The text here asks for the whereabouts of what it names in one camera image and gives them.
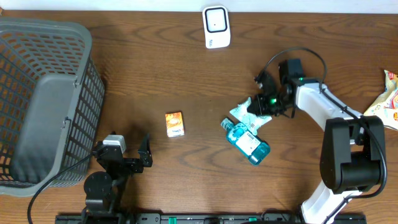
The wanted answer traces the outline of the white barcode scanner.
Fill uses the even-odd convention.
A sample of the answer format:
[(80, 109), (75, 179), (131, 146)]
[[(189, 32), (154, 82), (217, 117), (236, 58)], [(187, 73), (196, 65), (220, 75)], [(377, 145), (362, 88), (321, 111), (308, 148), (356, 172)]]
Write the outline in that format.
[(208, 49), (230, 45), (231, 30), (228, 10), (224, 6), (209, 6), (202, 11), (205, 46)]

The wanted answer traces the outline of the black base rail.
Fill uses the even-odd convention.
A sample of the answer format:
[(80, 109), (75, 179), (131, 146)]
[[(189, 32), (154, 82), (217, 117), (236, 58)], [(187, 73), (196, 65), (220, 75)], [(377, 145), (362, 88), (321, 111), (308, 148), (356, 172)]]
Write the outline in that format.
[(298, 215), (289, 213), (263, 213), (262, 215), (161, 215), (137, 213), (127, 218), (90, 215), (57, 215), (55, 223), (132, 223), (132, 224), (238, 224), (238, 223), (303, 223)]

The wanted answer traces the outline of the yellow snack bag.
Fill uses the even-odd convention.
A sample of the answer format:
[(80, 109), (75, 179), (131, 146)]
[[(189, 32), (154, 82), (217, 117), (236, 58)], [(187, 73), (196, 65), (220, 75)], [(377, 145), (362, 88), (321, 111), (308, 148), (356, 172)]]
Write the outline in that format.
[(386, 75), (385, 92), (376, 98), (364, 115), (377, 116), (385, 127), (397, 130), (397, 74), (388, 70), (384, 73)]

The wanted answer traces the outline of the blue mouthwash bottle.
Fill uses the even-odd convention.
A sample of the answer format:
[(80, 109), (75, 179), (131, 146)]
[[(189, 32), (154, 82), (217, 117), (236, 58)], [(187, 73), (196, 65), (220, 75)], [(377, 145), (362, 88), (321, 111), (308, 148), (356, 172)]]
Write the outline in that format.
[(239, 149), (253, 166), (258, 166), (271, 152), (268, 143), (250, 132), (245, 124), (235, 124), (225, 118), (221, 127), (226, 131), (226, 140)]

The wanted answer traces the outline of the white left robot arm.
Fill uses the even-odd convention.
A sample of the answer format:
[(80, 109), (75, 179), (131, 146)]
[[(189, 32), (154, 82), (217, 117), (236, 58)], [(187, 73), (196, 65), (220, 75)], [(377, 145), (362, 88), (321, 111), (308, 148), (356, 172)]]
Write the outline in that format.
[(142, 140), (138, 158), (124, 157), (126, 149), (124, 136), (116, 133), (111, 133), (94, 147), (93, 156), (104, 170), (90, 174), (85, 180), (86, 207), (81, 213), (82, 223), (136, 222), (135, 216), (123, 210), (120, 203), (128, 179), (153, 164), (149, 135)]

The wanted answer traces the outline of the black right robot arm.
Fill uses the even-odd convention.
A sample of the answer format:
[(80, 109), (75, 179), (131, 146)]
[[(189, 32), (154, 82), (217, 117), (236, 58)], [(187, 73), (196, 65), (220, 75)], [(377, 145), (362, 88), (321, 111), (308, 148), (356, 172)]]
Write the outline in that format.
[(302, 110), (322, 128), (322, 181), (301, 204), (300, 221), (332, 223), (351, 200), (373, 198), (384, 190), (384, 125), (377, 116), (365, 116), (344, 104), (323, 80), (306, 77), (299, 59), (285, 60), (278, 69), (280, 90), (267, 70), (255, 77), (262, 93), (248, 112), (278, 116), (288, 109)]

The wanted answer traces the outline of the teal wet wipes pack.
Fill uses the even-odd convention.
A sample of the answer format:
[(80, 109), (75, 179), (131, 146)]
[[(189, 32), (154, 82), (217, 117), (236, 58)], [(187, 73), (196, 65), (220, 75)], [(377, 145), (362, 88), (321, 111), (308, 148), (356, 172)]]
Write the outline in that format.
[(258, 116), (248, 112), (248, 107), (252, 105), (251, 97), (245, 102), (233, 108), (229, 113), (238, 121), (243, 123), (253, 135), (257, 136), (257, 130), (272, 120), (271, 116)]

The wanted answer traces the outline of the orange small carton box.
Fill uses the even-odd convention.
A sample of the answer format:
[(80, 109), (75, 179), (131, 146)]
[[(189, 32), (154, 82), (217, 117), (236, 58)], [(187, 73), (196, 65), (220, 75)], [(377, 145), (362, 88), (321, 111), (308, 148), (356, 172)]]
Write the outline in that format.
[(185, 128), (183, 125), (183, 116), (181, 112), (167, 113), (165, 115), (167, 136), (174, 138), (177, 136), (183, 136), (185, 134)]

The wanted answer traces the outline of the grey plastic basket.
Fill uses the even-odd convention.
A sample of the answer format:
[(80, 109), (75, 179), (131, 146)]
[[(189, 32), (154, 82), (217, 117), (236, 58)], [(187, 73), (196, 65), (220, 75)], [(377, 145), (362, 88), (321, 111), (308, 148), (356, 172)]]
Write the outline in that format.
[(84, 178), (105, 87), (88, 29), (73, 22), (1, 18), (1, 193)]

